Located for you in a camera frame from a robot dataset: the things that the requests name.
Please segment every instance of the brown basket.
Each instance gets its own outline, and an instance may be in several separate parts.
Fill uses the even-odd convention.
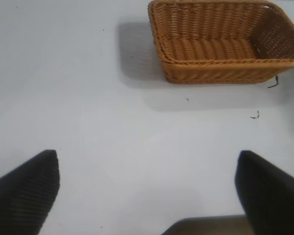
[[[273,3],[155,0],[148,14],[172,83],[259,83],[294,67],[294,25]]]

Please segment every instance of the woven basket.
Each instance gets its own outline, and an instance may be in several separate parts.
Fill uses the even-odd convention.
[[[262,0],[154,0],[154,44],[169,82],[259,83],[294,68],[294,25]]]

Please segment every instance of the dark debris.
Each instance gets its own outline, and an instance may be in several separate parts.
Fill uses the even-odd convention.
[[[250,118],[252,118],[252,119],[257,119],[257,118],[259,118],[260,117],[260,113],[259,113],[259,110],[257,110],[257,116],[256,117],[250,117]]]

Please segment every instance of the white surface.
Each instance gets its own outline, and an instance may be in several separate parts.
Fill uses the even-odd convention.
[[[169,84],[148,2],[0,0],[0,176],[57,150],[42,235],[151,235],[241,214],[243,149],[294,176],[294,70],[272,89]],[[294,22],[294,2],[277,3]]]

